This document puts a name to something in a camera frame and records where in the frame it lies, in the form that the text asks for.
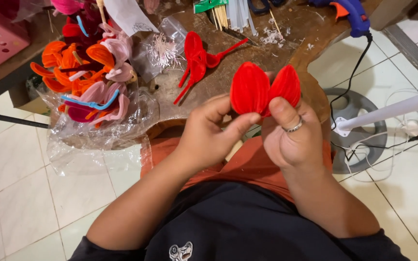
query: right hand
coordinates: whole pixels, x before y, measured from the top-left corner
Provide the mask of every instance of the right hand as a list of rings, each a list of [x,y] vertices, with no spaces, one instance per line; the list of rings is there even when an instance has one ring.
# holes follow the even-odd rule
[[[323,172],[321,123],[314,110],[302,100],[293,108],[282,97],[273,98],[269,109],[272,116],[264,119],[262,141],[268,156],[283,175]],[[283,130],[297,126],[299,116],[303,124],[297,131]]]

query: blue glue gun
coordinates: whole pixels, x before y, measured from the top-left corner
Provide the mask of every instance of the blue glue gun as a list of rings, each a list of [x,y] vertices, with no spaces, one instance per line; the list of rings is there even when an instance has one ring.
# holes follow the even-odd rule
[[[370,21],[359,0],[309,0],[316,7],[335,6],[336,19],[347,16],[351,24],[351,36],[354,38],[368,34]]]

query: silver ring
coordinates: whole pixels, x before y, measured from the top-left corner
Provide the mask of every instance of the silver ring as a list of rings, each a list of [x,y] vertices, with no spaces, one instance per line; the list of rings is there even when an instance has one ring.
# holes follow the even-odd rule
[[[299,116],[298,125],[296,125],[295,127],[291,128],[291,129],[286,129],[286,128],[283,128],[283,127],[282,127],[282,129],[286,132],[294,132],[294,131],[297,131],[301,126],[302,126],[302,118],[301,118],[301,116]]]

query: cardboard box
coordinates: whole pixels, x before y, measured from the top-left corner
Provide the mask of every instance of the cardboard box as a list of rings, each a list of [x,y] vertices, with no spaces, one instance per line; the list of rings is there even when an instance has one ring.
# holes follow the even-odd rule
[[[25,82],[21,82],[9,90],[12,105],[14,108],[25,110],[44,116],[50,116],[51,110],[41,97],[30,100]]]

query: hand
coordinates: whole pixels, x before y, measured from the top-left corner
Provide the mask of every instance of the hand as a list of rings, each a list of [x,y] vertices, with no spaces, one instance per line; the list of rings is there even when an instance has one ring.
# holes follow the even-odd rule
[[[321,124],[314,110],[302,100],[293,108],[282,97],[272,99],[269,109],[272,117],[262,124],[264,149],[285,178],[324,172]],[[283,130],[297,126],[299,116],[303,124],[297,131]]]
[[[246,113],[222,130],[218,124],[230,109],[230,97],[223,94],[212,97],[189,114],[175,153],[195,172],[222,162],[235,143],[261,118],[258,113]]]

